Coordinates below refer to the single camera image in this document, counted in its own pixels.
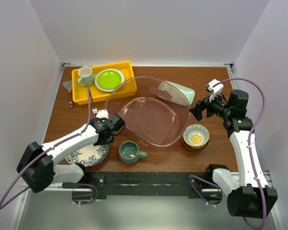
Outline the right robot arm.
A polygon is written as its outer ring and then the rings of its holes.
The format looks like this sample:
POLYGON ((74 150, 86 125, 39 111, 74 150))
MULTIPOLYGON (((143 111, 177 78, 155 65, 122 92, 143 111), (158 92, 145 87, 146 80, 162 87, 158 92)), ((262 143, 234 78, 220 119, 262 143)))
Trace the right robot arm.
POLYGON ((255 147, 253 122, 246 117, 249 95, 245 91, 233 90, 229 100, 218 93, 214 99, 206 97, 196 102, 191 114, 200 121, 202 112, 206 116, 217 115, 235 151, 239 179, 236 180, 224 165, 209 164, 204 183, 209 188, 220 187, 227 198, 231 216, 263 219, 267 217, 275 202, 277 191, 269 187, 259 164, 255 147))

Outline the blue floral plate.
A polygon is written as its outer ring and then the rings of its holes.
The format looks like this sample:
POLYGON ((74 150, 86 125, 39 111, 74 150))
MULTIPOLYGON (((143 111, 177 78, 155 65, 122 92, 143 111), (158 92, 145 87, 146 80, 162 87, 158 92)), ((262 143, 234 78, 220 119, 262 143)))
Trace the blue floral plate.
POLYGON ((88 145, 67 156, 65 160, 69 164, 81 163, 85 167, 95 166, 101 163, 107 156, 110 145, 88 145))

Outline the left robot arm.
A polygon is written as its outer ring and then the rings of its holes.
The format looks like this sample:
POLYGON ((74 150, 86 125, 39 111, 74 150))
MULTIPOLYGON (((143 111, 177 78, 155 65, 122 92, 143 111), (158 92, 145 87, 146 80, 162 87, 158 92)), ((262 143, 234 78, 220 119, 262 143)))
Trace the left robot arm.
POLYGON ((100 146, 114 142, 125 128, 124 120, 114 114, 110 118, 93 118, 74 132, 55 141, 30 143, 16 168, 28 187, 39 193, 54 183, 74 183, 79 188, 89 185, 90 176, 79 164, 63 165, 64 158, 89 145, 100 146))

